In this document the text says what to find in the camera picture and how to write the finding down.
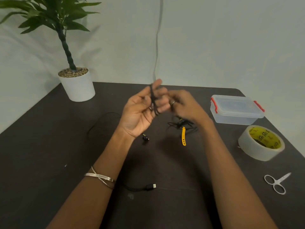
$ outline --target silver bangle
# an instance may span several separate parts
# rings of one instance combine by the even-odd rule
[[[113,184],[115,184],[115,180],[110,178],[110,177],[107,177],[107,176],[104,176],[104,175],[101,175],[101,174],[97,174],[93,168],[93,166],[91,166],[91,169],[94,173],[86,173],[85,176],[91,176],[91,177],[97,177],[99,180],[101,180],[106,186],[108,186],[110,189],[114,189],[114,187],[111,187],[109,186],[104,180],[107,180],[107,181],[110,181],[112,182]]]

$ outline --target red latch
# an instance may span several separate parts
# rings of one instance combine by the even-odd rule
[[[215,105],[215,112],[217,113],[217,109],[218,109],[217,104],[216,104],[216,102],[215,102],[215,100],[214,100],[213,97],[211,97],[211,100],[213,101],[213,103],[214,103],[214,105]]]
[[[261,111],[265,112],[265,109],[263,109],[262,106],[256,100],[254,100],[254,103],[261,109]]]

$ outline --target dark table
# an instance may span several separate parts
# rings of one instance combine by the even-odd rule
[[[128,98],[141,84],[94,83],[96,95],[72,102],[61,84],[0,134],[0,228],[44,228],[70,192],[104,150]],[[210,112],[210,97],[243,96],[237,89],[167,86],[186,89]],[[102,228],[215,228],[220,227],[207,159],[198,132],[168,128],[170,113],[159,115],[137,138],[118,180],[131,187],[156,183],[149,192],[113,191]],[[285,150],[268,162],[257,161],[238,148],[245,125],[215,123],[234,159],[252,184],[279,228],[304,228],[305,159],[266,119],[261,125],[279,134]],[[265,183],[266,174],[280,178],[286,195]]]

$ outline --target packing tape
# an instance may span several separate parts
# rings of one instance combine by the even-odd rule
[[[269,161],[285,149],[282,138],[258,125],[248,126],[238,139],[238,144],[246,154],[260,161]]]

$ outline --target scissors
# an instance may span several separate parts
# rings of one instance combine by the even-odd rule
[[[280,179],[278,179],[278,180],[275,180],[274,179],[274,177],[272,177],[272,176],[270,176],[270,175],[265,175],[264,176],[264,179],[265,179],[265,181],[268,183],[268,184],[270,184],[270,185],[273,185],[273,189],[278,193],[278,194],[285,194],[286,193],[286,190],[285,190],[285,188],[280,184],[282,181],[284,181],[286,178],[288,178],[289,176],[290,176],[290,174],[291,173],[287,173],[287,174],[285,174],[283,177],[281,177]],[[271,177],[272,179],[273,179],[273,183],[270,183],[269,181],[267,181],[267,179],[266,179],[266,177]],[[280,186],[283,190],[284,190],[284,192],[278,192],[276,189],[275,189],[275,186]]]

